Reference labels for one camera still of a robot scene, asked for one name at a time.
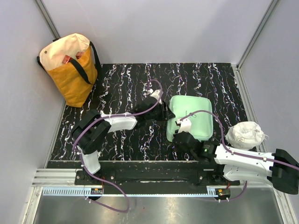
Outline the mint green medicine case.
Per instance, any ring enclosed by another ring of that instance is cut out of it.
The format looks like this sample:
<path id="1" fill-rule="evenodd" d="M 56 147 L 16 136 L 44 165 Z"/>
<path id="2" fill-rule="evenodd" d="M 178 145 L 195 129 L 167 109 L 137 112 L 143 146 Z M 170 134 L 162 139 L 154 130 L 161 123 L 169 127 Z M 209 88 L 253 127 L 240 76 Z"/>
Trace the mint green medicine case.
<path id="1" fill-rule="evenodd" d="M 183 124 L 183 131 L 189 132 L 199 141 L 209 140 L 213 135 L 212 104 L 209 99 L 203 97 L 176 95 L 170 99 L 170 110 L 175 117 L 168 120 L 166 137 L 173 141 L 176 131 L 180 126 L 176 122 L 180 119 L 188 119 Z"/>

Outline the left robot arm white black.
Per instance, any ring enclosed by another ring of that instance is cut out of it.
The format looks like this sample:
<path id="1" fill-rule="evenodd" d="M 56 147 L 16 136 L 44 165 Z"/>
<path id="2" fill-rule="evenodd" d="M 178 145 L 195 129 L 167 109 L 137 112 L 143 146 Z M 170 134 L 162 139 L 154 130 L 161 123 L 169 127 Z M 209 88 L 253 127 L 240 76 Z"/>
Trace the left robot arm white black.
<path id="1" fill-rule="evenodd" d="M 73 127 L 72 149 L 83 160 L 83 167 L 87 168 L 77 173 L 76 185 L 80 183 L 94 185 L 100 182 L 98 152 L 107 134 L 138 129 L 148 120 L 168 121 L 175 117 L 169 104 L 161 100 L 161 95 L 160 90 L 155 90 L 129 112 L 121 114 L 108 115 L 91 110 Z"/>

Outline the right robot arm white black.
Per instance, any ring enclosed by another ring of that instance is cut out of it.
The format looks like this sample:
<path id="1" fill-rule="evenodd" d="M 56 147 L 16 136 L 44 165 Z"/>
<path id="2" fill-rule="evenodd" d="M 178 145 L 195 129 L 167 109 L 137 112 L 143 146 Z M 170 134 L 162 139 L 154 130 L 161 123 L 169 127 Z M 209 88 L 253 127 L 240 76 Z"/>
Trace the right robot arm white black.
<path id="1" fill-rule="evenodd" d="M 299 163 L 283 149 L 276 149 L 274 153 L 246 151 L 199 141 L 188 132 L 175 133 L 173 143 L 177 149 L 191 153 L 203 165 L 222 166 L 212 174 L 216 184 L 261 182 L 286 194 L 299 193 Z"/>

